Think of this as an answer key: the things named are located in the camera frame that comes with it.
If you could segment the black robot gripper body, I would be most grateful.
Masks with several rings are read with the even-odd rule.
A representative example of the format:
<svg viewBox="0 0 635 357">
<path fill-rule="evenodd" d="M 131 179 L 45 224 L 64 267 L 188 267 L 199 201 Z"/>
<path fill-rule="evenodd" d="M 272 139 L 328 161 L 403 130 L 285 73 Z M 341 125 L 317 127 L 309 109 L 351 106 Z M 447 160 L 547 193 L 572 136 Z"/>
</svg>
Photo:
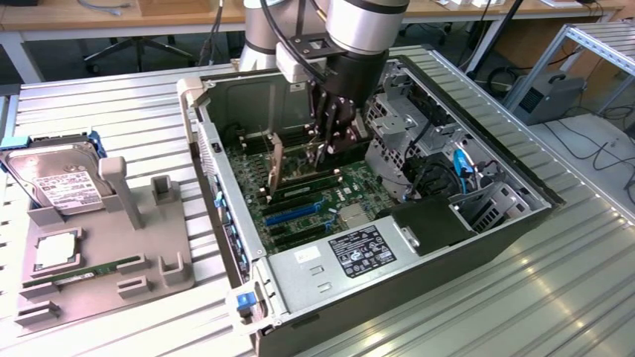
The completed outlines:
<svg viewBox="0 0 635 357">
<path fill-rule="evenodd" d="M 361 106 L 376 89 L 388 56 L 389 51 L 384 50 L 375 55 L 347 52 L 329 57 L 323 85 L 327 93 Z"/>
</svg>

